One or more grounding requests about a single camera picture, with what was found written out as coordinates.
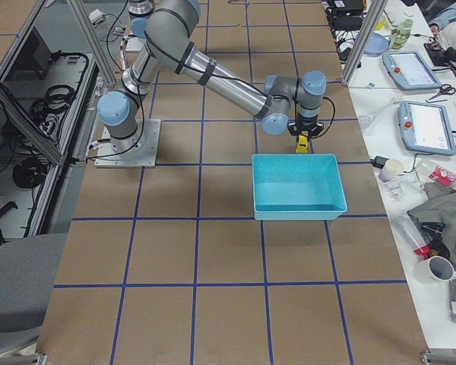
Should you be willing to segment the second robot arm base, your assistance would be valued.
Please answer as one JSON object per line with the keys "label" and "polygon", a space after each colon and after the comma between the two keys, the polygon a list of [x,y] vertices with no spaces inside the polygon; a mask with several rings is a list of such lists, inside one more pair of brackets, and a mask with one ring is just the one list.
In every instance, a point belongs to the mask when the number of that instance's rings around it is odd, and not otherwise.
{"label": "second robot arm base", "polygon": [[144,47],[144,31],[147,20],[156,8],[153,0],[129,0],[127,10],[130,17],[130,33],[126,40],[125,50],[127,53],[140,52]]}

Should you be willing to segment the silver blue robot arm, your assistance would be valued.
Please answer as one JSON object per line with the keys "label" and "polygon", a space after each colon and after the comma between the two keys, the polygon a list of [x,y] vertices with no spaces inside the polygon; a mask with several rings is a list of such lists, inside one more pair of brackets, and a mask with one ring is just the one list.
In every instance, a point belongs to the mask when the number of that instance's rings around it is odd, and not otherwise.
{"label": "silver blue robot arm", "polygon": [[321,71],[301,78],[269,75],[259,90],[215,59],[200,51],[191,36],[201,16],[197,1],[162,1],[139,18],[138,34],[144,48],[134,64],[122,73],[116,89],[103,95],[98,115],[109,133],[114,155],[141,148],[146,132],[135,115],[161,67],[186,75],[261,121],[265,133],[317,138],[328,131],[318,121],[325,99],[327,78]]}

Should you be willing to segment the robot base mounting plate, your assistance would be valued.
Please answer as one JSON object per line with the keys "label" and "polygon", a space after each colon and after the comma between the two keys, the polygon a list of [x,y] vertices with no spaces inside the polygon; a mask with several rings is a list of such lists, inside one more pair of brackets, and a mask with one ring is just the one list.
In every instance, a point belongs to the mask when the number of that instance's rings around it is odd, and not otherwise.
{"label": "robot base mounting plate", "polygon": [[100,144],[95,159],[98,168],[137,168],[156,166],[160,139],[160,119],[137,118],[137,131],[125,140],[110,138],[109,130],[103,128],[102,138],[110,139]]}

